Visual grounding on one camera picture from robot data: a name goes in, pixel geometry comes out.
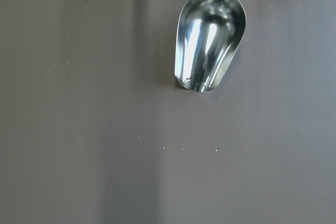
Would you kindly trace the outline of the metal scoop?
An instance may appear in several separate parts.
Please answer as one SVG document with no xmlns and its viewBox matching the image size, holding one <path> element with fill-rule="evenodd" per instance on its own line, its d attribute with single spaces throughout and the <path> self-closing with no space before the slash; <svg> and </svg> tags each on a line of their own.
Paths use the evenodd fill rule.
<svg viewBox="0 0 336 224">
<path fill-rule="evenodd" d="M 217 88 L 229 68 L 246 28 L 240 0 L 189 0 L 176 32 L 174 74 L 194 92 Z"/>
</svg>

